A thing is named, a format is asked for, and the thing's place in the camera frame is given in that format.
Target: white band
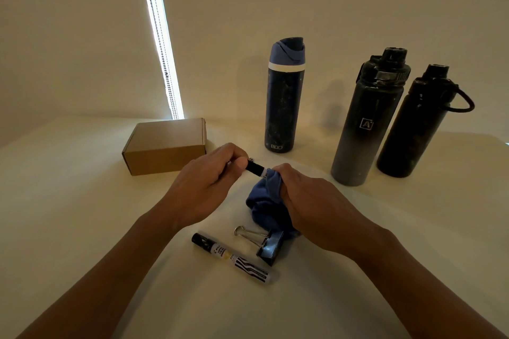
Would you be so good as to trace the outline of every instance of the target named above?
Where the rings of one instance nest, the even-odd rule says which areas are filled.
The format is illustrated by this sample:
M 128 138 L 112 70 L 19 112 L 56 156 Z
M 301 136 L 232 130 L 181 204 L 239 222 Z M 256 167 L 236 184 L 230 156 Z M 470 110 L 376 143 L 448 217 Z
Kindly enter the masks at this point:
M 286 66 L 282 64 L 275 64 L 269 62 L 269 68 L 275 72 L 301 72 L 306 68 L 306 64 L 299 64 L 296 66 Z

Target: water bottle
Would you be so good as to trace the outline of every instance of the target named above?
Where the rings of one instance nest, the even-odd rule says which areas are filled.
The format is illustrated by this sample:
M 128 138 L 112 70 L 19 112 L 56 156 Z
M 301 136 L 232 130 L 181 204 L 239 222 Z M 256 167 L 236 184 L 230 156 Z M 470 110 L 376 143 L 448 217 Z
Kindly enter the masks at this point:
M 304 40 L 281 39 L 272 45 L 265 115 L 265 147 L 276 153 L 293 148 L 305 67 Z
M 388 47 L 361 66 L 332 163 L 337 182 L 358 186 L 366 181 L 410 74 L 406 55 L 404 48 Z
M 430 64 L 423 76 L 413 81 L 378 157 L 377 167 L 385 174 L 408 177 L 447 112 L 474 110 L 470 97 L 447 78 L 448 71 L 449 66 Z M 468 102 L 467 109 L 450 107 L 456 94 Z

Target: hand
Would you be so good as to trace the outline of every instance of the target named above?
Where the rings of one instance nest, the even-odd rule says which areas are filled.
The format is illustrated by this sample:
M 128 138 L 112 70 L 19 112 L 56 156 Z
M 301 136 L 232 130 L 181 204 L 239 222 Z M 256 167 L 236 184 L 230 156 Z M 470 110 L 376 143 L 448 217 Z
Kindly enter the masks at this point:
M 354 261 L 372 254 L 382 228 L 360 213 L 332 183 L 305 176 L 287 163 L 274 170 L 283 179 L 280 194 L 293 226 L 311 242 Z
M 225 200 L 247 166 L 247 153 L 229 143 L 189 162 L 156 205 L 175 232 L 204 220 Z

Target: blue flip lid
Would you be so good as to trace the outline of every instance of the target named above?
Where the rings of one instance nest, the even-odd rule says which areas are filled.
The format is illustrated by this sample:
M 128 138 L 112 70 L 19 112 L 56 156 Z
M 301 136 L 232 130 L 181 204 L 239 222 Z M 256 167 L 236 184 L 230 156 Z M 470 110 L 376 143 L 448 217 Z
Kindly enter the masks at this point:
M 306 63 L 304 39 L 293 37 L 281 39 L 272 45 L 270 63 L 295 66 Z

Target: blue water bottle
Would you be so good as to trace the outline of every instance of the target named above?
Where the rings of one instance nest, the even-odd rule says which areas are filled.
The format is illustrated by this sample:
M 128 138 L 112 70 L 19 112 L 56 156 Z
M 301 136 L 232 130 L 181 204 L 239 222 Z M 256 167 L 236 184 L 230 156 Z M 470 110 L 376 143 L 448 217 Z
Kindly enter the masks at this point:
M 300 37 L 272 45 L 265 115 L 265 147 L 275 153 L 293 148 L 304 80 L 305 46 Z

